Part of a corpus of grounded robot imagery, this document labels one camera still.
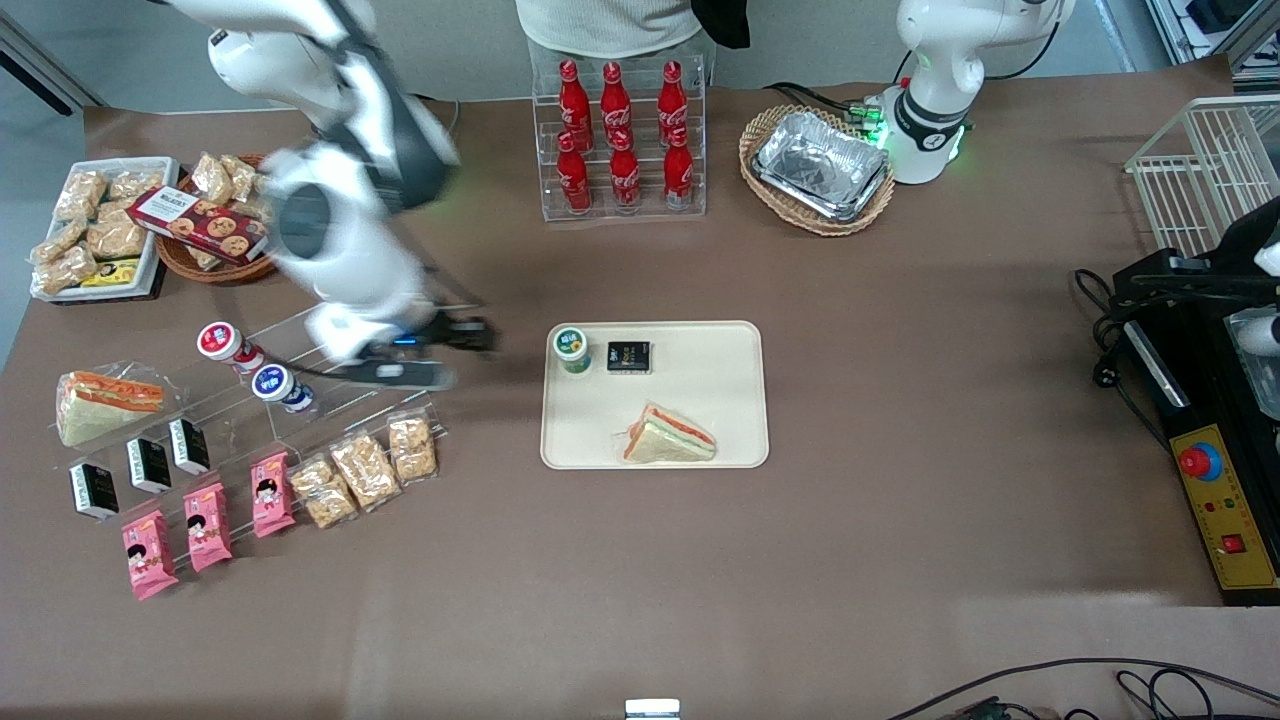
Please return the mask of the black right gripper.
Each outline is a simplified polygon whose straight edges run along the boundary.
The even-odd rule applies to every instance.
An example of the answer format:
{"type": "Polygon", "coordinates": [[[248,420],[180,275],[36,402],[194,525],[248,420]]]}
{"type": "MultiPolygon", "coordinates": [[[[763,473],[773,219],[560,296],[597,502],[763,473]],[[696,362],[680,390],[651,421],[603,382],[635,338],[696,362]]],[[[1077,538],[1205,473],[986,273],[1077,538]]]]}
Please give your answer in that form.
{"type": "MultiPolygon", "coordinates": [[[[367,323],[365,342],[366,364],[425,363],[433,360],[431,322],[397,325],[389,322],[367,323]]],[[[498,332],[486,320],[468,320],[465,324],[453,316],[434,318],[434,345],[466,348],[474,352],[494,352],[498,332]]]]}

